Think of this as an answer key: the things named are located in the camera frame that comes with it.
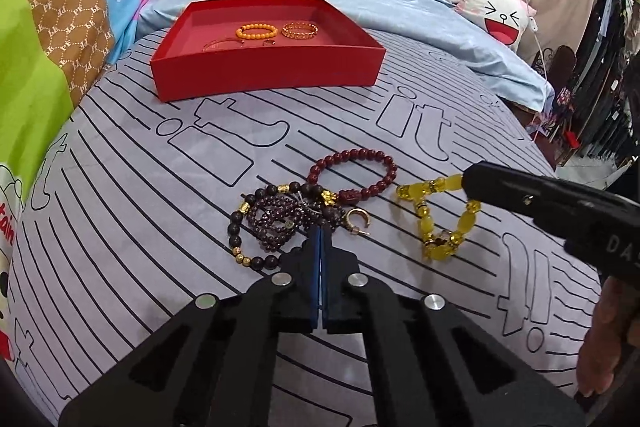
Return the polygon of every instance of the red box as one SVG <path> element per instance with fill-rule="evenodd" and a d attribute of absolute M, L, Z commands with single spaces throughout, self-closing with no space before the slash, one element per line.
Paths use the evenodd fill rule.
<path fill-rule="evenodd" d="M 307 40 L 234 38 L 245 24 L 279 30 L 290 22 L 311 22 L 318 34 Z M 372 86 L 386 50 L 355 22 L 324 0 L 209 0 L 192 2 L 151 58 L 158 98 L 163 102 L 255 89 L 316 86 Z"/>

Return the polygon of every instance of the pillow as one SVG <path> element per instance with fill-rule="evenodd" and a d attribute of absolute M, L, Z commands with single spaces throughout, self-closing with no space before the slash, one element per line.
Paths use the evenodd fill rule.
<path fill-rule="evenodd" d="M 516 52 L 536 11 L 522 0 L 462 0 L 456 12 Z"/>

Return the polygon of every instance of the dark red beaded bracelet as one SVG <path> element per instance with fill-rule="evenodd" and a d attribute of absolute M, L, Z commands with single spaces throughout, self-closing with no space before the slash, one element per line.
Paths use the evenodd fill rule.
<path fill-rule="evenodd" d="M 342 204 L 358 204 L 361 201 L 366 201 L 369 198 L 377 196 L 396 179 L 398 166 L 394 163 L 394 159 L 391 156 L 373 149 L 351 149 L 350 151 L 344 150 L 318 160 L 315 165 L 309 169 L 309 175 L 306 177 L 306 181 L 313 184 L 318 183 L 320 173 L 327 167 L 332 167 L 350 160 L 382 162 L 386 165 L 386 175 L 378 183 L 371 185 L 369 188 L 340 190 L 338 192 L 338 199 Z"/>

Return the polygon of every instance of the green fabric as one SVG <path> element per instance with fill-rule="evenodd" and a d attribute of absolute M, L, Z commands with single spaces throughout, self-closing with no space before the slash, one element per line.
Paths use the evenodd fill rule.
<path fill-rule="evenodd" d="M 21 181 L 26 201 L 73 105 L 65 74 L 40 46 L 27 0 L 0 0 L 0 50 L 0 165 Z M 0 178 L 6 176 L 3 169 Z"/>

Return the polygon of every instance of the orange beaded bracelet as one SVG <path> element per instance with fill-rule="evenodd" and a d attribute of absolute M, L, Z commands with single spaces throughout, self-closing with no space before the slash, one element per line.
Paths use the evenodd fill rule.
<path fill-rule="evenodd" d="M 269 30 L 269 33 L 245 33 L 247 30 Z M 245 24 L 236 30 L 239 39 L 271 39 L 278 34 L 276 26 L 270 24 Z"/>
<path fill-rule="evenodd" d="M 427 205 L 427 196 L 434 192 L 446 190 L 462 190 L 462 174 L 454 174 L 448 178 L 427 180 L 413 185 L 399 185 L 396 195 L 402 200 L 414 202 L 414 208 L 420 217 L 420 233 L 422 234 L 422 256 L 425 259 L 444 261 L 453 255 L 465 240 L 465 233 L 471 231 L 476 223 L 476 214 L 480 212 L 480 201 L 469 200 L 466 202 L 466 210 L 458 220 L 455 231 L 442 230 L 439 235 L 434 235 L 433 217 Z"/>

